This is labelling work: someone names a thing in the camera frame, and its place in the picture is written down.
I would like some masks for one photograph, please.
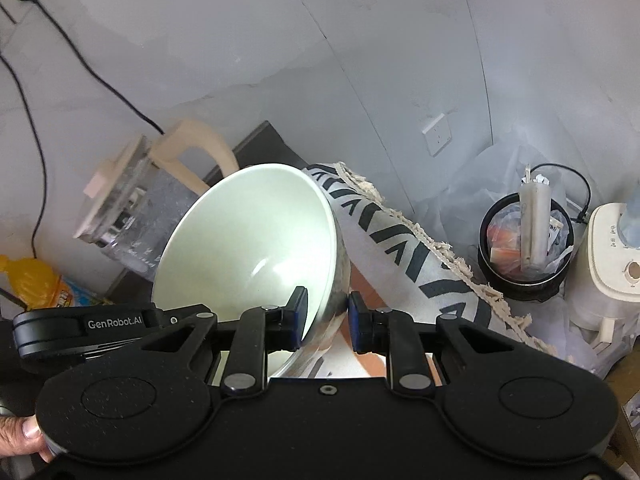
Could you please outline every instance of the plastic bottle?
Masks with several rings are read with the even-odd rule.
[[[636,184],[626,210],[618,220],[618,236],[627,247],[640,249],[640,184]]]
[[[7,273],[14,294],[29,310],[52,306],[89,306],[103,303],[94,294],[60,276],[42,260],[11,261],[0,254],[0,272]]]

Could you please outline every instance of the white appliance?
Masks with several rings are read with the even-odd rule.
[[[598,332],[591,343],[596,352],[612,343],[618,320],[640,312],[640,248],[626,246],[618,232],[625,209],[611,203],[592,213],[566,281],[570,319]]]

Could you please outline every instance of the black wire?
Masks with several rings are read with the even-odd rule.
[[[40,3],[40,0],[32,0],[32,1],[42,11],[42,13],[47,17],[47,19],[51,22],[51,24],[58,30],[60,35],[65,39],[65,41],[68,43],[69,47],[71,47],[71,50],[73,50],[74,54],[76,54],[76,57],[78,58],[78,61],[85,68],[85,70],[87,70],[87,72],[89,74],[91,74],[109,92],[111,92],[118,99],[120,99],[124,104],[126,104],[127,107],[129,107],[130,110],[133,111],[133,113],[135,113],[140,119],[145,121],[145,123],[149,124],[149,126],[151,126],[154,129],[156,129],[156,131],[158,131],[158,133],[160,135],[164,135],[164,130],[160,126],[158,126],[153,120],[151,120],[149,117],[147,117],[145,114],[143,114],[140,110],[138,110],[126,97],[124,97],[124,95],[122,95],[120,92],[118,92],[113,86],[111,86],[104,79],[102,79],[99,75],[97,75],[97,73],[94,72],[94,69],[91,68],[89,66],[89,64],[85,61],[84,57],[82,56],[82,54],[80,54],[80,51],[78,50],[78,48],[76,47],[74,42],[71,41],[71,38],[69,37],[69,35],[64,31],[64,29],[55,20],[55,18],[51,14],[49,14],[49,11],[47,9],[45,9],[45,7]]]
[[[575,173],[577,176],[579,176],[582,179],[582,181],[584,182],[584,185],[587,187],[587,203],[582,208],[582,211],[578,213],[578,216],[576,218],[571,218],[571,220],[573,222],[587,224],[587,222],[584,221],[584,218],[585,216],[587,216],[587,210],[589,209],[589,206],[591,204],[591,186],[589,186],[587,179],[584,177],[582,173],[580,173],[580,171],[574,170],[574,168],[570,168],[569,166],[565,166],[564,164],[556,164],[554,162],[545,162],[544,164],[539,164],[531,168],[531,171],[532,172],[536,171],[538,168],[542,168],[544,166],[553,166],[554,168],[562,168],[563,170],[571,171],[572,173]]]
[[[0,296],[4,296],[9,301],[13,301],[17,306],[19,306],[23,310],[28,309],[27,304],[23,300],[21,300],[17,296],[14,296],[12,293],[8,292],[7,290],[4,290],[4,288],[2,287],[0,287]]]
[[[49,192],[49,181],[47,179],[47,165],[44,161],[44,153],[42,151],[40,137],[38,136],[36,125],[33,122],[31,109],[29,108],[29,103],[27,102],[27,97],[24,94],[24,89],[22,88],[20,79],[18,79],[18,75],[15,73],[15,70],[9,64],[9,62],[4,58],[2,54],[0,54],[0,61],[2,62],[2,64],[4,64],[6,69],[9,71],[9,73],[11,74],[11,77],[14,78],[14,82],[18,89],[18,93],[20,94],[20,98],[22,99],[24,112],[27,114],[27,118],[31,126],[31,131],[33,132],[33,140],[36,143],[36,148],[38,149],[38,154],[40,155],[40,164],[42,165],[42,204],[40,205],[40,214],[38,215],[38,219],[36,220],[36,225],[33,228],[33,231],[31,232],[31,253],[33,253],[34,258],[37,258],[38,253],[36,252],[36,243],[35,243],[36,235],[38,234],[38,229],[40,228],[40,224],[42,223],[42,217],[44,216],[44,209],[47,207],[47,193]]]
[[[8,20],[10,22],[12,22],[14,25],[17,25],[18,22],[16,22],[14,20],[14,17],[12,15],[9,14],[9,11],[6,10],[6,8],[4,7],[4,5],[2,3],[0,3],[0,10],[2,10],[2,12],[4,12],[4,15],[8,18]]]

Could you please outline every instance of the human hand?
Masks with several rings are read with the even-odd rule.
[[[0,416],[0,457],[39,453],[45,462],[53,459],[36,416]]]

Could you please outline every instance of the yellow bottle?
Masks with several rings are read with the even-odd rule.
[[[0,254],[0,272],[7,273],[14,294],[27,304],[28,310],[101,303],[92,293],[60,276],[42,260],[11,261]]]

